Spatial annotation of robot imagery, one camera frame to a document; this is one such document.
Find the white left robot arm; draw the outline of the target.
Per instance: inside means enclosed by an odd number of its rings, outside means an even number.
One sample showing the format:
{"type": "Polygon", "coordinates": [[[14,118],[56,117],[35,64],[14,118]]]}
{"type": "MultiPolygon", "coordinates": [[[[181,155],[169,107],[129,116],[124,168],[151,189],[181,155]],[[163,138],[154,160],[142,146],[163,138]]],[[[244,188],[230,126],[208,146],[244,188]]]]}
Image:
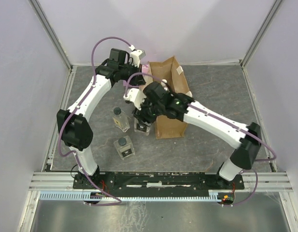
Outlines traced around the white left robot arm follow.
{"type": "Polygon", "coordinates": [[[92,79],[76,102],[67,110],[60,109],[57,113],[58,143],[69,147],[69,153],[76,157],[79,171],[86,174],[84,183],[91,189],[100,185],[101,177],[95,174],[98,165],[90,147],[93,131],[89,120],[97,104],[115,83],[120,80],[127,81],[133,74],[136,76],[132,79],[132,85],[140,86],[145,83],[141,75],[143,57],[143,50],[133,49],[127,52],[111,49],[109,58],[93,68],[92,79]]]}

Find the square glass bottle black label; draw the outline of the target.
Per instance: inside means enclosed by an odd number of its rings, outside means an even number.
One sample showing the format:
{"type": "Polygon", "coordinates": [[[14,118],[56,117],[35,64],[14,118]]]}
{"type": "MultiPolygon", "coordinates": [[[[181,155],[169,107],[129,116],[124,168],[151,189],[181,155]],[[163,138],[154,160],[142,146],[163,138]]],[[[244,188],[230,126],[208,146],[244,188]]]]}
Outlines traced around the square glass bottle black label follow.
{"type": "Polygon", "coordinates": [[[134,117],[134,131],[143,133],[145,135],[149,135],[151,130],[151,123],[146,123],[138,120],[136,117],[134,117]]]}

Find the beige canvas tote bag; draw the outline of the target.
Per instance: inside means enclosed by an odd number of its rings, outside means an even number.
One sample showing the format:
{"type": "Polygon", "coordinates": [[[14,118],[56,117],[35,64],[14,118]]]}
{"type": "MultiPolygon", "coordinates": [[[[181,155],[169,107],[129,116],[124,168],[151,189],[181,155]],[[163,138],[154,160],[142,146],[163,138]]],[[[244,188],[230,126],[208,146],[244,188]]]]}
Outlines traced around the beige canvas tote bag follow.
{"type": "Polygon", "coordinates": [[[150,61],[148,74],[143,89],[153,102],[149,115],[155,119],[156,138],[184,137],[183,117],[192,95],[183,68],[173,56],[163,62],[150,61]]]}

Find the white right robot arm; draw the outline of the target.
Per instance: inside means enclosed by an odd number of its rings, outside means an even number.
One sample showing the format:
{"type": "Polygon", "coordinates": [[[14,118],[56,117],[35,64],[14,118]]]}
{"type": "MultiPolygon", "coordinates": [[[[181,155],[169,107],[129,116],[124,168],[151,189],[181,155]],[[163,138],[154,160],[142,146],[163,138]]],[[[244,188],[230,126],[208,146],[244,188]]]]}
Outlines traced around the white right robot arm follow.
{"type": "Polygon", "coordinates": [[[131,88],[124,95],[134,104],[134,116],[142,123],[154,123],[158,116],[166,116],[197,126],[221,138],[234,148],[215,177],[216,185],[228,188],[242,170],[250,170],[261,148],[260,126],[230,120],[209,110],[192,97],[165,89],[152,82],[144,90],[131,88]]]}

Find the round bottle white cap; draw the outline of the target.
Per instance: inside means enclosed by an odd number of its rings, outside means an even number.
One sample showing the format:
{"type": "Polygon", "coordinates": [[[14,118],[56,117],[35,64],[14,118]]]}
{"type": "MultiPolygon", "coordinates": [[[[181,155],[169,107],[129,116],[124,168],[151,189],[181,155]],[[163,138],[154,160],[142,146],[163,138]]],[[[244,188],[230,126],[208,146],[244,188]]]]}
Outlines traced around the round bottle white cap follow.
{"type": "Polygon", "coordinates": [[[165,91],[169,91],[166,79],[162,79],[161,85],[162,85],[162,87],[164,88],[165,91]]]}

